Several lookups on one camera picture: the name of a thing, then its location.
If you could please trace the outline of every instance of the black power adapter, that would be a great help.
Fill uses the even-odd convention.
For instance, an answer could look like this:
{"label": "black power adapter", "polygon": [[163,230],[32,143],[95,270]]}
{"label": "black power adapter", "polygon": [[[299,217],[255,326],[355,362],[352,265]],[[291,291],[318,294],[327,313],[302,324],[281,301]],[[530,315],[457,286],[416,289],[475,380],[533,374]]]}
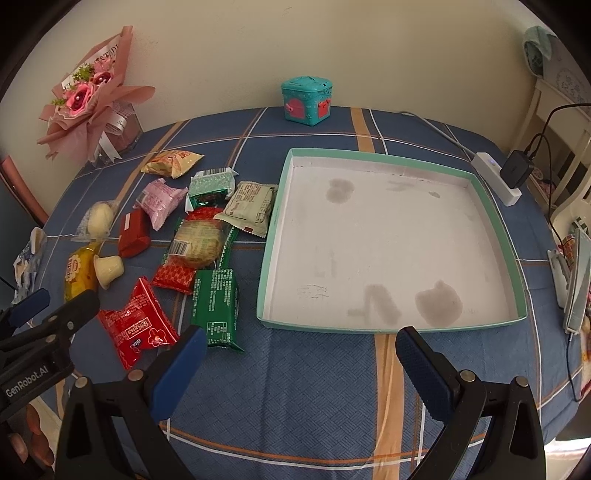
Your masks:
{"label": "black power adapter", "polygon": [[534,164],[521,150],[513,150],[501,167],[501,178],[510,189],[521,187],[534,169]]}

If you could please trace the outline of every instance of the wall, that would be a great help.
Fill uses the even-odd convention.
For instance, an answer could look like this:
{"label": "wall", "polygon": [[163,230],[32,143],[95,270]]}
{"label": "wall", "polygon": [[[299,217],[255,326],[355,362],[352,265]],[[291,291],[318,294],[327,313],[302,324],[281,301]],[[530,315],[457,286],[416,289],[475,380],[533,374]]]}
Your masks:
{"label": "wall", "polygon": [[50,89],[87,49],[135,27],[127,83],[154,85],[144,129],[280,105],[280,83],[328,77],[334,104],[412,110],[508,148],[534,79],[518,0],[82,0],[38,44],[0,104],[0,149],[48,211],[78,170],[35,144]]}

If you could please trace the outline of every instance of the yellow snack package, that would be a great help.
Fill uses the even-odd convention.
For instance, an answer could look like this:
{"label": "yellow snack package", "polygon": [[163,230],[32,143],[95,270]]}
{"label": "yellow snack package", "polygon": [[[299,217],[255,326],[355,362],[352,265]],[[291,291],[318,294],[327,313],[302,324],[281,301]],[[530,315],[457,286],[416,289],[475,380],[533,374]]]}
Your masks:
{"label": "yellow snack package", "polygon": [[203,155],[186,150],[167,150],[148,161],[141,171],[177,179],[202,158]]}
{"label": "yellow snack package", "polygon": [[69,301],[85,290],[97,291],[94,257],[99,252],[100,242],[79,248],[68,258],[64,284],[64,299]]}

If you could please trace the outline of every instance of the plastic wrapper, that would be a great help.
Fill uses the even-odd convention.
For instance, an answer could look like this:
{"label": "plastic wrapper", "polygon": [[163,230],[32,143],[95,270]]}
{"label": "plastic wrapper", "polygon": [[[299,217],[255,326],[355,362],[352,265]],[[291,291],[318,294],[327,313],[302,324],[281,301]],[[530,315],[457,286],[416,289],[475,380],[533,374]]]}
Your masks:
{"label": "plastic wrapper", "polygon": [[150,219],[141,208],[133,209],[121,219],[119,256],[134,257],[146,250],[150,243]]}
{"label": "plastic wrapper", "polygon": [[33,293],[35,278],[37,277],[39,263],[41,263],[46,243],[47,235],[45,232],[37,226],[33,228],[27,245],[18,254],[12,265],[14,267],[14,278],[17,281],[17,289],[12,300],[13,305]]}
{"label": "plastic wrapper", "polygon": [[138,279],[123,310],[101,310],[98,316],[125,369],[135,365],[143,350],[178,340],[146,277]]}
{"label": "plastic wrapper", "polygon": [[228,268],[231,244],[237,233],[238,230],[232,228],[217,269],[197,272],[191,323],[205,330],[208,346],[243,352],[236,343],[238,285],[234,270]]}
{"label": "plastic wrapper", "polygon": [[85,290],[96,291],[99,282],[96,279],[94,257],[99,252],[100,243],[94,242],[76,250],[68,258],[64,278],[64,300],[70,301]]}
{"label": "plastic wrapper", "polygon": [[148,214],[152,228],[158,231],[186,193],[187,188],[174,189],[164,179],[156,179],[146,185],[135,204]]}
{"label": "plastic wrapper", "polygon": [[240,230],[265,238],[273,203],[274,186],[242,181],[222,213],[215,218]]}
{"label": "plastic wrapper", "polygon": [[228,239],[230,226],[213,218],[221,211],[201,207],[187,215],[154,274],[153,285],[191,295],[195,272],[215,265]]}
{"label": "plastic wrapper", "polygon": [[72,240],[87,243],[109,238],[118,206],[119,202],[115,200],[93,204],[82,217]]}
{"label": "plastic wrapper", "polygon": [[198,171],[189,184],[185,211],[192,212],[195,208],[228,200],[236,190],[236,175],[238,173],[230,167]]}
{"label": "plastic wrapper", "polygon": [[203,155],[186,150],[167,150],[147,162],[141,171],[177,179],[186,174],[202,158]]}

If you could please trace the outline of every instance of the teal toy box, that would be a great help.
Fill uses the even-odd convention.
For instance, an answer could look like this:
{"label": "teal toy box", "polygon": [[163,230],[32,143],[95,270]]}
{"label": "teal toy box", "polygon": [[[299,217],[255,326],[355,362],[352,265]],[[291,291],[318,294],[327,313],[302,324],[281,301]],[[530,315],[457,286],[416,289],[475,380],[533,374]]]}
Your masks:
{"label": "teal toy box", "polygon": [[281,92],[287,120],[312,126],[330,116],[330,80],[295,77],[281,84]]}

